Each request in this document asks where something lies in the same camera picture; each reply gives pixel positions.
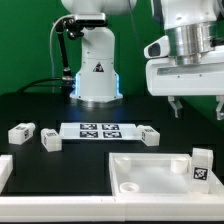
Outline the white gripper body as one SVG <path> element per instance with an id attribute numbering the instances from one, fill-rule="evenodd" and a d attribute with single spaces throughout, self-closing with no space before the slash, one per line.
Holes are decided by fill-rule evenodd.
<path id="1" fill-rule="evenodd" d="M 153 96 L 224 95 L 224 45 L 201 56 L 199 64 L 178 65 L 169 57 L 165 35 L 144 48 L 147 88 Z"/>

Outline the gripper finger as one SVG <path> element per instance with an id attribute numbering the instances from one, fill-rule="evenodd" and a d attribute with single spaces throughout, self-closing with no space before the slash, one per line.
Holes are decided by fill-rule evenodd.
<path id="1" fill-rule="evenodd" d="M 216 117 L 217 120 L 224 119 L 224 96 L 216 96 L 217 107 L 216 107 Z"/>
<path id="2" fill-rule="evenodd" d="M 175 117 L 179 118 L 181 115 L 181 110 L 182 110 L 182 104 L 181 104 L 179 98 L 175 97 L 175 96 L 169 96 L 168 102 L 174 110 Z"/>

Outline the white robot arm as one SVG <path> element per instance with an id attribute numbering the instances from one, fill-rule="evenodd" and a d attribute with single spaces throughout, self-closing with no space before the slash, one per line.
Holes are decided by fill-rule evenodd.
<path id="1" fill-rule="evenodd" d="M 108 15 L 131 11 L 137 0 L 61 0 L 70 12 L 69 29 L 82 40 L 82 65 L 76 92 L 87 104 L 109 103 L 120 97 L 114 72 L 113 33 Z M 153 96 L 166 96 L 179 110 L 181 96 L 214 96 L 216 116 L 224 119 L 224 43 L 215 38 L 215 25 L 224 13 L 222 0 L 150 0 L 165 35 L 144 48 L 146 81 Z"/>

